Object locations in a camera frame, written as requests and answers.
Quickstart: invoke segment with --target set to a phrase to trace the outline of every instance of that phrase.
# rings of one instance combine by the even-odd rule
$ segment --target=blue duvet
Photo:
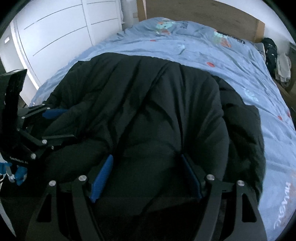
[[[266,157],[259,211],[268,240],[275,240],[296,208],[296,132],[289,109],[254,45],[194,22],[149,19],[84,51],[39,88],[31,105],[46,100],[77,61],[105,52],[152,56],[206,70],[259,109]]]

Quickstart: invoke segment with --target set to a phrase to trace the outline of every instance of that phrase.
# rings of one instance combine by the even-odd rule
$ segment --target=black backpack
[[[266,61],[265,64],[267,69],[271,75],[274,77],[275,69],[276,69],[276,61],[277,61],[277,46],[274,41],[270,38],[264,38],[262,40],[265,49]]]

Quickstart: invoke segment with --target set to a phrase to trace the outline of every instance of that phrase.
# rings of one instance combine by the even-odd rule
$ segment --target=blue gripper pad
[[[195,176],[191,166],[189,165],[187,159],[183,155],[181,155],[181,161],[182,161],[183,171],[192,195],[198,199],[202,199],[201,185],[199,180]]]
[[[113,156],[109,155],[106,159],[102,169],[97,175],[95,181],[91,184],[91,194],[89,196],[92,203],[95,203],[100,198],[104,187],[107,183],[108,177],[113,167]]]
[[[52,109],[52,110],[46,110],[43,114],[42,117],[45,119],[56,119],[58,118],[61,114],[64,114],[67,112],[67,109]]]
[[[20,186],[27,178],[28,169],[25,167],[19,166],[15,172],[15,180],[17,185]]]

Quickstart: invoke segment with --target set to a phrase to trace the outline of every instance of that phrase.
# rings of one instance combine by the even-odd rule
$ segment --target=wooden furniture
[[[210,26],[239,39],[260,42],[265,24],[253,16],[214,0],[137,0],[139,21],[165,17]]]
[[[273,81],[276,83],[281,96],[283,97],[286,105],[289,107],[289,109],[292,109],[293,111],[296,111],[296,94],[290,92],[288,93],[275,79]]]

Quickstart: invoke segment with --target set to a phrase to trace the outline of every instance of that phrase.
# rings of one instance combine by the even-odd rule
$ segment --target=white wardrobe
[[[120,0],[32,0],[12,22],[27,68],[40,87],[69,61],[122,30]]]

